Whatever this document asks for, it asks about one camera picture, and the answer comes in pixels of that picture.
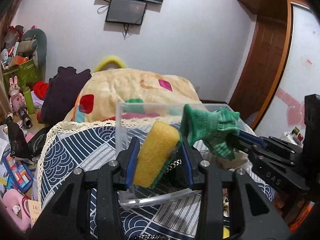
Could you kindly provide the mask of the blue patterned bed cover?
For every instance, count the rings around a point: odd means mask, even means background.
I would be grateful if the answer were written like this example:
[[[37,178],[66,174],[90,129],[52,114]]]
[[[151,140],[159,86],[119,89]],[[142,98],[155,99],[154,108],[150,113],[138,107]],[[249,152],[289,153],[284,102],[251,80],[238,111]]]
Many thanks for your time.
[[[114,123],[58,123],[47,134],[38,162],[37,190],[41,207],[47,205],[75,168],[96,170],[116,156]],[[125,235],[161,234],[171,239],[194,239],[200,198],[199,193],[191,193],[159,204],[122,209]]]

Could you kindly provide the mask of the pink plush cushion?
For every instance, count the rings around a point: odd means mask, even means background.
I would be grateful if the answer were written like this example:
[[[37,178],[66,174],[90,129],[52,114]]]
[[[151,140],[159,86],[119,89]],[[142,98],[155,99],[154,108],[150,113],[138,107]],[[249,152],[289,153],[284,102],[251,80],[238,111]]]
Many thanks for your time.
[[[31,227],[31,218],[27,207],[28,200],[28,196],[19,193],[16,189],[9,189],[2,199],[10,217],[23,232]]]

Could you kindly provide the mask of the clear plastic storage bin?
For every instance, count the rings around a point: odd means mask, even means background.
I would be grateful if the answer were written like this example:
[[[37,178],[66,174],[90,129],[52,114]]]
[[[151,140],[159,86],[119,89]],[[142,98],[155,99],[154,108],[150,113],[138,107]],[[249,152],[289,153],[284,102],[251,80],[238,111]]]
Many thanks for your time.
[[[122,208],[132,209],[175,201],[197,194],[184,182],[178,158],[178,132],[184,103],[120,102],[116,105],[116,151],[127,150],[136,139],[136,168],[130,168]]]

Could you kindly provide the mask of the grey green plush toy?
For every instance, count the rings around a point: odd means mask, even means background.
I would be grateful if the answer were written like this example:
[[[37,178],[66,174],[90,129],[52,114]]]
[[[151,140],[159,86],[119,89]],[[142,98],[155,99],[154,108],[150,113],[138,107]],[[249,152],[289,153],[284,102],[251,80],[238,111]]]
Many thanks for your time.
[[[18,54],[33,55],[35,66],[46,67],[47,37],[39,28],[30,29],[22,35],[17,48]]]

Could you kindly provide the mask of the green cardboard box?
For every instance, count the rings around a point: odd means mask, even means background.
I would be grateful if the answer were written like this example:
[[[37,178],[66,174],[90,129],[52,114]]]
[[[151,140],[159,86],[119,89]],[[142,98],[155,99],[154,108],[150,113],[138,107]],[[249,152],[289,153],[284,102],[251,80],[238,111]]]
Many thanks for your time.
[[[35,66],[33,60],[29,60],[19,66],[14,66],[3,71],[3,79],[6,91],[9,92],[9,79],[17,76],[20,89],[25,86],[31,88],[33,84],[42,79],[42,70]]]

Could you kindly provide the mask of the wooden door frame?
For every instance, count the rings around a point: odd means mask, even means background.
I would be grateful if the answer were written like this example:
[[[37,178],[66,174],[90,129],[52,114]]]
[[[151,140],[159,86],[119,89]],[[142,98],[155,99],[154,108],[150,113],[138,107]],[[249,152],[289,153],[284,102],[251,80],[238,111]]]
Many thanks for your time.
[[[248,56],[229,105],[255,129],[263,118],[283,74],[292,33],[292,3],[306,0],[238,0],[256,16]]]

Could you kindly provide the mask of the beige fluffy blanket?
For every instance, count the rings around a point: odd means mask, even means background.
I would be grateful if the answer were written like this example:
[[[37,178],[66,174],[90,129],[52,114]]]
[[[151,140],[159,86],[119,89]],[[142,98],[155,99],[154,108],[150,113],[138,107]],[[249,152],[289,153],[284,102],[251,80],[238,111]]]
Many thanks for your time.
[[[119,102],[200,103],[192,83],[180,76],[137,69],[103,70],[92,74],[65,121],[114,119]]]

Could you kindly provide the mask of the dark purple clothing pile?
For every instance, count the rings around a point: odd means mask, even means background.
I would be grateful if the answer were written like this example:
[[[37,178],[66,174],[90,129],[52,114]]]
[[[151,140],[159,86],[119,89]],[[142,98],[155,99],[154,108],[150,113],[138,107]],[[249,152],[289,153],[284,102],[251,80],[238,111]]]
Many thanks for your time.
[[[49,79],[40,120],[50,126],[61,122],[74,107],[80,91],[91,77],[90,69],[77,73],[74,67],[60,66],[57,74]]]

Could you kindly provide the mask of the green cylinder bottle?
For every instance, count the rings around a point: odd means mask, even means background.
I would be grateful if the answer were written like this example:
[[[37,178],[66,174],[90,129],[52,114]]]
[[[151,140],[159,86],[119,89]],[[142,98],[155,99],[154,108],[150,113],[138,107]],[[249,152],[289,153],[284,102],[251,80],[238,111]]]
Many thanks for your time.
[[[24,87],[23,96],[24,96],[24,99],[25,99],[25,104],[26,104],[28,113],[29,114],[35,113],[35,106],[34,106],[34,103],[33,103],[32,96],[31,96],[31,90],[30,90],[30,88],[28,86]]]

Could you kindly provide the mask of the pink rabbit toy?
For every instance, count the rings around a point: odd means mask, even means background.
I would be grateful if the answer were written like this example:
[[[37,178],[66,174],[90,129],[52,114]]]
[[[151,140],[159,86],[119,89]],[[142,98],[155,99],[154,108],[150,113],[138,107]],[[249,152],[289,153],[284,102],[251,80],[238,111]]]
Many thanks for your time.
[[[20,87],[18,85],[18,77],[11,77],[9,79],[9,85],[10,109],[14,115],[18,115],[18,110],[21,107],[26,107],[24,96],[20,92]]]

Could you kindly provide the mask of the colourful block puzzle box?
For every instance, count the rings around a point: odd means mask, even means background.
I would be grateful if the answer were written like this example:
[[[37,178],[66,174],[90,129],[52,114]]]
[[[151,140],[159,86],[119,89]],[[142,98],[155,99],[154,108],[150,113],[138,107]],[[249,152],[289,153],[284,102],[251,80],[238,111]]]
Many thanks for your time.
[[[31,188],[34,178],[28,166],[20,160],[14,160],[9,152],[3,154],[2,160],[15,188],[21,193],[26,193]]]

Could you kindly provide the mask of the yellow green sponge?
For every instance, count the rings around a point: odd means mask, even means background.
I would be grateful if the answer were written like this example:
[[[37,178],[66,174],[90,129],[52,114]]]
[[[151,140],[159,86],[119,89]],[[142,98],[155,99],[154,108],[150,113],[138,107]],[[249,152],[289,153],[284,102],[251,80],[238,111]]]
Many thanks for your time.
[[[170,164],[170,158],[181,141],[179,131],[162,121],[156,121],[137,156],[133,185],[153,189]]]

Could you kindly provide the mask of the red plush item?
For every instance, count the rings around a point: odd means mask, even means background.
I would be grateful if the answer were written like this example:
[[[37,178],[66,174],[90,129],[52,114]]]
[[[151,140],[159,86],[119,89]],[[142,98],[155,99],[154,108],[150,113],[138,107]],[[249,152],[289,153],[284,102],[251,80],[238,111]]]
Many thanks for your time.
[[[44,81],[37,81],[33,85],[34,94],[43,101],[45,100],[48,88],[49,88],[49,83],[46,83]]]

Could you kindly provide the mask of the green knitted glove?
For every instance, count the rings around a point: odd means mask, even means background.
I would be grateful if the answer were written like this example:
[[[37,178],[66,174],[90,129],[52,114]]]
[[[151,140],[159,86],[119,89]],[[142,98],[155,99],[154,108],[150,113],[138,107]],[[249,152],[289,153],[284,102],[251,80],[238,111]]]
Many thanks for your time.
[[[222,159],[235,159],[234,148],[226,142],[228,134],[239,134],[240,113],[225,108],[213,112],[186,104],[180,126],[180,134],[190,146],[202,140],[208,150]]]

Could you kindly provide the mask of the small wall monitor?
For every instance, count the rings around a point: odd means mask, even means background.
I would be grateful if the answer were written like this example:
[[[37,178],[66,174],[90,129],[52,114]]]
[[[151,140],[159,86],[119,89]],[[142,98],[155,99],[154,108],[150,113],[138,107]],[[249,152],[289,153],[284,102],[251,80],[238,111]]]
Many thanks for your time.
[[[105,22],[142,25],[146,7],[146,2],[111,0]]]

